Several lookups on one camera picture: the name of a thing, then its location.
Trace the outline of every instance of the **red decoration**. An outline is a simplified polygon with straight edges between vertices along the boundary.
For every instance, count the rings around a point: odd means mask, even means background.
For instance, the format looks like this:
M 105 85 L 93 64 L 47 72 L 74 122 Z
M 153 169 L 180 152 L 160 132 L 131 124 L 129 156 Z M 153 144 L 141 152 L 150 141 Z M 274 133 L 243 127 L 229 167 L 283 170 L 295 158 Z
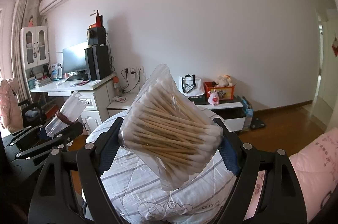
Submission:
M 337 37 L 335 37 L 335 39 L 333 41 L 332 49 L 333 49 L 335 56 L 337 57 L 337 55 L 338 55 L 338 40 L 337 40 Z
M 94 23 L 93 25 L 89 26 L 89 28 L 93 28 L 93 27 L 102 27 L 99 11 L 96 12 L 96 23 Z

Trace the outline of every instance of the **figurine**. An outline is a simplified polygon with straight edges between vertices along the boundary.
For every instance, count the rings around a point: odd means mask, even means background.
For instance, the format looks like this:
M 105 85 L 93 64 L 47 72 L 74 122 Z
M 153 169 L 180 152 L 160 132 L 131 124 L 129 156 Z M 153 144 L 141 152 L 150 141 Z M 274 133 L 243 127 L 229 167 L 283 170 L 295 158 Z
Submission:
M 219 97 L 217 91 L 209 91 L 208 93 L 210 94 L 208 98 L 208 103 L 214 106 L 219 105 Z
M 33 16 L 29 17 L 29 23 L 28 23 L 28 27 L 33 27 Z
M 217 81 L 217 87 L 218 88 L 227 87 L 227 86 L 232 87 L 233 86 L 231 78 L 228 75 L 220 75 L 220 76 L 217 77 L 217 79 L 218 79 L 218 81 Z

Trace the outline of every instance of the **pink bunny toy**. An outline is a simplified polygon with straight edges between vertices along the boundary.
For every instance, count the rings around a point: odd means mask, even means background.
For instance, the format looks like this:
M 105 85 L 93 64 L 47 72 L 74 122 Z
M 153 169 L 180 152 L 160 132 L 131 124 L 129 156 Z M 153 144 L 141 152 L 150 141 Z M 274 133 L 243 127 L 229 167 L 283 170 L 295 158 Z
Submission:
M 217 91 L 214 92 L 209 91 L 208 93 L 210 94 L 208 98 L 208 103 L 214 106 L 219 105 L 219 97 Z

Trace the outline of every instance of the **pink blanket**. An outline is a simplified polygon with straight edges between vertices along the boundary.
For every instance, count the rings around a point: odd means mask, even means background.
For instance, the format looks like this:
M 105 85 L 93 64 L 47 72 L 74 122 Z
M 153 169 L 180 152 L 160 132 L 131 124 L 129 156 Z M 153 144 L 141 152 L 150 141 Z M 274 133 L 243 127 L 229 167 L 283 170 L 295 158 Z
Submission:
M 304 196 L 308 222 L 321 210 L 338 183 L 338 129 L 333 128 L 290 156 Z M 245 219 L 254 215 L 264 179 L 259 172 Z

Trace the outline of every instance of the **plastic bag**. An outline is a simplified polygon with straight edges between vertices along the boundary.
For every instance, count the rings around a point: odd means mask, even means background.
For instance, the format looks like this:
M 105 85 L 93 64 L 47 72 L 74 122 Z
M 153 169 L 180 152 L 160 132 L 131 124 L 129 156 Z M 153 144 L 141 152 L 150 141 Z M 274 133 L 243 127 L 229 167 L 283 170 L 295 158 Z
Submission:
M 200 174 L 222 137 L 221 127 L 178 91 L 163 64 L 140 90 L 119 132 L 121 146 L 158 175 L 163 191 L 178 189 Z
M 74 91 L 61 107 L 60 112 L 63 113 L 71 122 L 76 121 L 87 106 L 86 101 L 79 99 L 81 96 L 82 95 L 79 92 Z M 55 116 L 46 126 L 46 133 L 48 136 L 53 137 L 53 135 L 57 134 L 66 127 L 68 127 L 68 125 Z

